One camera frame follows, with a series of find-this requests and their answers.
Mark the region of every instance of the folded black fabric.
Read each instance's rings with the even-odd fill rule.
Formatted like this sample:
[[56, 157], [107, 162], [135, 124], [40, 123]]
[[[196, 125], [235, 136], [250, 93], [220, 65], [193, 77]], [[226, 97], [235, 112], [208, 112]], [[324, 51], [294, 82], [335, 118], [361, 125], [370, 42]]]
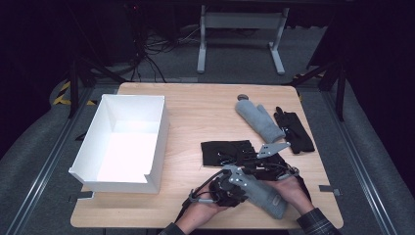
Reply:
[[277, 107], [274, 117], [278, 126], [284, 130], [285, 139], [291, 143], [290, 147], [294, 154], [315, 151], [311, 138], [296, 113], [283, 112], [280, 107]]
[[209, 141], [201, 143], [204, 165], [242, 165], [244, 160], [255, 159], [256, 152], [249, 140]]

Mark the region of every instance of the dark background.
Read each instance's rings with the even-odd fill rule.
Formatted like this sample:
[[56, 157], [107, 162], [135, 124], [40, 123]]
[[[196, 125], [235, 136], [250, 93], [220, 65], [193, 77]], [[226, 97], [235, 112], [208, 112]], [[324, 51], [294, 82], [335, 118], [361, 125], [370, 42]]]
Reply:
[[[199, 6], [141, 7], [146, 26], [169, 40], [180, 27], [199, 23]], [[347, 80], [414, 195], [410, 10], [392, 1], [351, 8], [301, 6], [291, 9], [287, 26], [330, 25], [310, 64], [344, 59]], [[134, 57], [131, 28], [119, 2], [7, 0], [0, 3], [0, 18], [0, 156], [50, 109], [49, 95], [74, 59], [83, 56], [110, 66]]]

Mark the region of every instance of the white metal stand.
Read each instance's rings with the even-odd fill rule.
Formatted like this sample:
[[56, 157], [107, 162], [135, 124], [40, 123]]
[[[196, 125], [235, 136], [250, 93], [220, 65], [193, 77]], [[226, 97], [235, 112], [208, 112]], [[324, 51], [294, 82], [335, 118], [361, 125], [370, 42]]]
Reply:
[[271, 51], [278, 74], [284, 74], [284, 67], [277, 49], [281, 41], [288, 12], [289, 9], [285, 8], [282, 13], [207, 13], [206, 6], [202, 6], [201, 47], [199, 49], [198, 73], [205, 72], [207, 28], [263, 28], [277, 29], [275, 40], [269, 43], [269, 50]]

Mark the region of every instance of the person's left hand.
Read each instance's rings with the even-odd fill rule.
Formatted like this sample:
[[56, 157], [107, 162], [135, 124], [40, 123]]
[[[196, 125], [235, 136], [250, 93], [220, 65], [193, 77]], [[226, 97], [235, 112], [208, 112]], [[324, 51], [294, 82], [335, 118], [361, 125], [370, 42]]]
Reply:
[[[200, 198], [202, 199], [211, 199], [210, 193], [208, 192], [207, 184], [200, 191]], [[189, 208], [183, 213], [183, 215], [177, 220], [176, 225], [185, 233], [189, 234], [196, 228], [207, 223], [211, 218], [213, 218], [217, 213], [227, 210], [228, 207], [220, 207], [215, 203], [205, 204], [205, 203], [192, 203]]]

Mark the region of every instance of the glove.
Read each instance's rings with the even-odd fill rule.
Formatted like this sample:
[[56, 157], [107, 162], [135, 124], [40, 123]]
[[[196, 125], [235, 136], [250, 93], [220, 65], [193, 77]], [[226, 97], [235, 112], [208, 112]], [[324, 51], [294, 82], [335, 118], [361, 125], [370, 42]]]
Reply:
[[242, 169], [234, 165], [226, 165], [232, 175], [229, 182], [241, 187], [248, 196], [248, 201], [268, 212], [273, 218], [281, 219], [287, 209], [287, 201], [269, 185], [257, 180], [253, 175], [244, 174]]
[[242, 165], [244, 160], [256, 159], [249, 140], [209, 141], [201, 143], [204, 165]]
[[283, 112], [280, 107], [277, 107], [274, 118], [278, 125], [285, 131], [285, 139], [291, 143], [290, 147], [294, 154], [299, 154], [301, 151], [315, 151], [312, 141], [296, 113]]
[[262, 105], [255, 107], [249, 100], [240, 100], [235, 109], [265, 143], [272, 144], [285, 137], [285, 133], [274, 123]]

